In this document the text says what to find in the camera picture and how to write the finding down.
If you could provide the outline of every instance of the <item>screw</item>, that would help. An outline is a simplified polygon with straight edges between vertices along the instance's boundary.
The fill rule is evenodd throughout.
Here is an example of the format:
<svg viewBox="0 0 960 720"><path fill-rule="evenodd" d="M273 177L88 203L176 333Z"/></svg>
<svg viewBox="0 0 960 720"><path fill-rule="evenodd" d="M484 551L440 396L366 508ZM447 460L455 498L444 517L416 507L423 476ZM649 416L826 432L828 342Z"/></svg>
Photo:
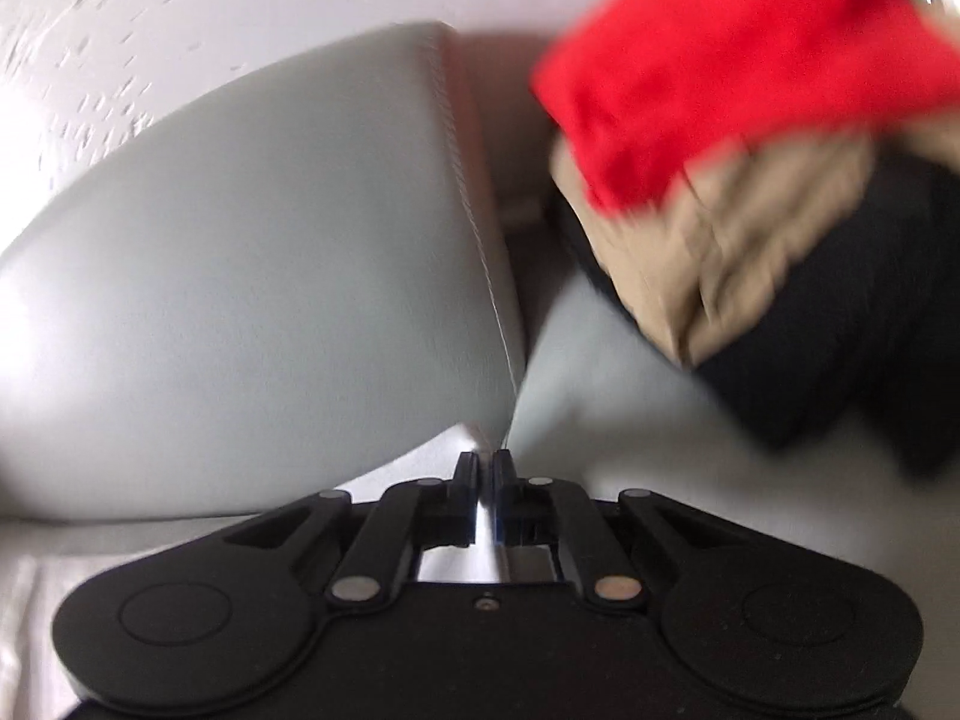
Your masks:
<svg viewBox="0 0 960 720"><path fill-rule="evenodd" d="M330 593L338 601L361 603L376 598L380 592L380 582L373 577L352 576L338 579L333 583Z"/></svg>
<svg viewBox="0 0 960 720"><path fill-rule="evenodd" d="M473 603L473 608L477 611L498 611L500 602L496 598L478 598Z"/></svg>

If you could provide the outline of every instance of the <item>black object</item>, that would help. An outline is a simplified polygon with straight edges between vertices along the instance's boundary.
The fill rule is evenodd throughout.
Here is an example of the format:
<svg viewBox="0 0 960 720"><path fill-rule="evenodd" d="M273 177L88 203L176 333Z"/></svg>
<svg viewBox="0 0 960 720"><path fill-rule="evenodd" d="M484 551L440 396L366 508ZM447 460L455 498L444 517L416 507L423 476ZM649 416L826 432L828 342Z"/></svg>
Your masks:
<svg viewBox="0 0 960 720"><path fill-rule="evenodd" d="M419 551L472 540L482 488L561 583L412 580ZM114 568L53 635L85 697L70 720L904 720L922 626L870 571L647 490L517 479L498 452Z"/></svg>
<svg viewBox="0 0 960 720"><path fill-rule="evenodd" d="M926 252L930 271L947 271L923 317L886 360L863 408L911 475L932 477L960 447L960 179L939 169L931 187L938 235Z"/></svg>

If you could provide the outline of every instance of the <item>black fabric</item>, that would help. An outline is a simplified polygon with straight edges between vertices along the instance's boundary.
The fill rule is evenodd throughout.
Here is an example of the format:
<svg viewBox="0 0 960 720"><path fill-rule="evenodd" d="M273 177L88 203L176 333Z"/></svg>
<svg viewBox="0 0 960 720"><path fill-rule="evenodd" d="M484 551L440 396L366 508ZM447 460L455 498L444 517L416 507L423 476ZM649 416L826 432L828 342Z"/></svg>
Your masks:
<svg viewBox="0 0 960 720"><path fill-rule="evenodd" d="M943 173L880 154L856 213L791 269L752 330L696 371L765 445L832 426L916 331L960 239L960 203L934 191Z"/></svg>
<svg viewBox="0 0 960 720"><path fill-rule="evenodd" d="M960 182L949 179L940 196L960 206ZM936 474L960 447L960 242L946 244L952 271L863 403L904 468L917 477Z"/></svg>
<svg viewBox="0 0 960 720"><path fill-rule="evenodd" d="M597 290L635 325L568 204L552 211ZM960 181L883 151L863 202L824 237L760 322L695 374L759 442L822 434L862 402L904 469L960 445Z"/></svg>

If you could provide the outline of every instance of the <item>metal pin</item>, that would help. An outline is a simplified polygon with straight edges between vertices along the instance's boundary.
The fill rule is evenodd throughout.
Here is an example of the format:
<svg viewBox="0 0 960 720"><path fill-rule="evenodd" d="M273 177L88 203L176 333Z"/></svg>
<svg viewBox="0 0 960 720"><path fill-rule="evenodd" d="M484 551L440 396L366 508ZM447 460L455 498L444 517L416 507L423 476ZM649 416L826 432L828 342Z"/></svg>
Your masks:
<svg viewBox="0 0 960 720"><path fill-rule="evenodd" d="M601 577L593 586L593 591L604 601L632 601L642 589L642 584L633 577L616 575Z"/></svg>
<svg viewBox="0 0 960 720"><path fill-rule="evenodd" d="M373 577L362 575L344 577L333 583L330 592L339 601L360 603L376 598L376 595L380 592L380 582Z"/></svg>

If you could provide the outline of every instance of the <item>red fabric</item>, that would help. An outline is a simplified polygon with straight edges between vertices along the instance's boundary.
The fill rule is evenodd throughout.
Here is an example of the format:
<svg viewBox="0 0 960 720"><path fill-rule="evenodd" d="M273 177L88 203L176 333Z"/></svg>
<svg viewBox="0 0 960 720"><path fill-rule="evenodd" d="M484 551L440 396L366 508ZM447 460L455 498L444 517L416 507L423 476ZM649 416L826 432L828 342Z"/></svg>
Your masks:
<svg viewBox="0 0 960 720"><path fill-rule="evenodd" d="M880 130L960 104L960 55L913 0L611 0L533 89L612 215L661 204L686 161L733 136Z"/></svg>

